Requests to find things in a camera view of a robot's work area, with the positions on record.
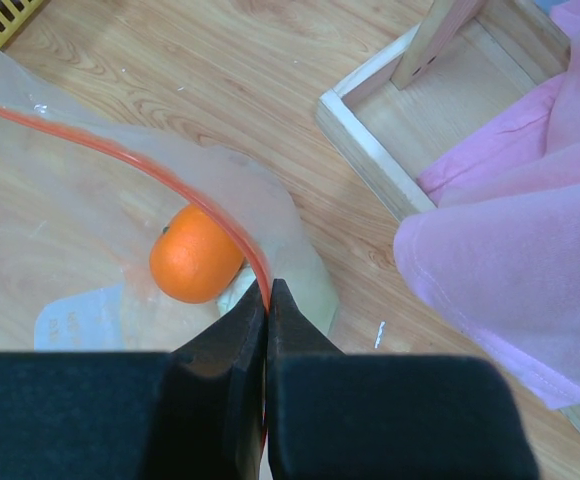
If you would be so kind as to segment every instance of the black foam pad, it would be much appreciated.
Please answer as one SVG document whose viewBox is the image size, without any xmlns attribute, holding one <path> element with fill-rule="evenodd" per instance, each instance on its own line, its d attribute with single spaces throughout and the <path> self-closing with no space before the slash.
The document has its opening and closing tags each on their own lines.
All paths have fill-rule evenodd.
<svg viewBox="0 0 580 480">
<path fill-rule="evenodd" d="M 140 478 L 170 355 L 0 354 L 0 479 Z"/>
<path fill-rule="evenodd" d="M 275 480 L 539 478 L 510 390 L 485 361 L 288 355 L 268 382 Z"/>
</svg>

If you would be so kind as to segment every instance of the wooden stool leg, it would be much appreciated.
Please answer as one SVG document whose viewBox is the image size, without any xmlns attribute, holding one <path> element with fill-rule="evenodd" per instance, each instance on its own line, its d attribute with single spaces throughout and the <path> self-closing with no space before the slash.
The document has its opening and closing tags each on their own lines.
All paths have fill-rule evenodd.
<svg viewBox="0 0 580 480">
<path fill-rule="evenodd" d="M 457 30 L 474 17 L 484 3 L 485 0 L 435 0 L 397 65 L 392 83 L 402 89 L 423 74 Z"/>
</svg>

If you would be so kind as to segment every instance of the white label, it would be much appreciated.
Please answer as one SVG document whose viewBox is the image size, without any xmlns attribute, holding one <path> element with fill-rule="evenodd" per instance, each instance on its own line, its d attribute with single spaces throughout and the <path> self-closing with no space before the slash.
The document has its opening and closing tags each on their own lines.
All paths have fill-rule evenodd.
<svg viewBox="0 0 580 480">
<path fill-rule="evenodd" d="M 34 327 L 34 349 L 122 350 L 122 291 L 123 285 L 114 285 L 46 305 Z"/>
</svg>

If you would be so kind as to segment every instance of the small white debris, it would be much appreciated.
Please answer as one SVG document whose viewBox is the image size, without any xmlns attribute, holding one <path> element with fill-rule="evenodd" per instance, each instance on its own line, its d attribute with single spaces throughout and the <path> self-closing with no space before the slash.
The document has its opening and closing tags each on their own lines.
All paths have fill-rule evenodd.
<svg viewBox="0 0 580 480">
<path fill-rule="evenodd" d="M 34 238 L 34 237 L 36 237 L 37 236 L 37 233 L 39 233 L 39 231 L 45 226 L 46 223 L 48 223 L 47 220 L 44 220 L 43 222 L 41 222 L 39 224 L 39 226 L 34 229 L 34 232 L 32 232 L 30 235 L 28 235 L 28 238 Z"/>
<path fill-rule="evenodd" d="M 377 341 L 374 342 L 374 348 L 379 348 L 379 344 L 381 343 L 381 335 L 383 335 L 383 327 L 386 325 L 386 322 L 381 322 L 379 325 L 379 333 L 377 333 Z"/>
</svg>

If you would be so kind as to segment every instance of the wooden frame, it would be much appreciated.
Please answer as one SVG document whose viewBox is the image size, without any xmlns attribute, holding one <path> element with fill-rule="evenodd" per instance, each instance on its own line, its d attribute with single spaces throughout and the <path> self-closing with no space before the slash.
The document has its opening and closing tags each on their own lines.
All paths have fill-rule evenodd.
<svg viewBox="0 0 580 480">
<path fill-rule="evenodd" d="M 402 220 L 435 208 L 415 180 L 425 167 L 568 61 L 569 39 L 532 0 L 436 0 L 321 96 L 316 121 Z M 580 405 L 562 412 L 580 431 Z"/>
</svg>

